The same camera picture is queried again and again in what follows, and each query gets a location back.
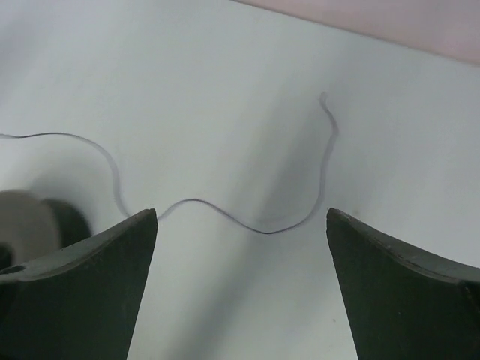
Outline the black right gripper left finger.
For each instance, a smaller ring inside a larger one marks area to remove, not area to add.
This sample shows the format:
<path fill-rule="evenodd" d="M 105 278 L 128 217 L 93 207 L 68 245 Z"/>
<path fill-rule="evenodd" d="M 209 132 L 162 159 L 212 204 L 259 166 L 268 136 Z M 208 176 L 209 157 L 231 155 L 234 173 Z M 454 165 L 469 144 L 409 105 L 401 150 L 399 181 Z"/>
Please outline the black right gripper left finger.
<path fill-rule="evenodd" d="M 126 359 L 158 221 L 143 210 L 1 271 L 2 359 Z"/>

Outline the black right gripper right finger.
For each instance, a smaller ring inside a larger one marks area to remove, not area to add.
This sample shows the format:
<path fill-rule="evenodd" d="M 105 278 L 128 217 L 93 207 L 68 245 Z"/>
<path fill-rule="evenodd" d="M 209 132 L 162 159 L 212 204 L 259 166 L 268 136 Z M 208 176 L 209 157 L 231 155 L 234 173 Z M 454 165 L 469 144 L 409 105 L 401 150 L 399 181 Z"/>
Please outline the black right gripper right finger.
<path fill-rule="evenodd" d="M 359 359 L 478 359 L 479 269 L 331 208 L 326 235 Z"/>

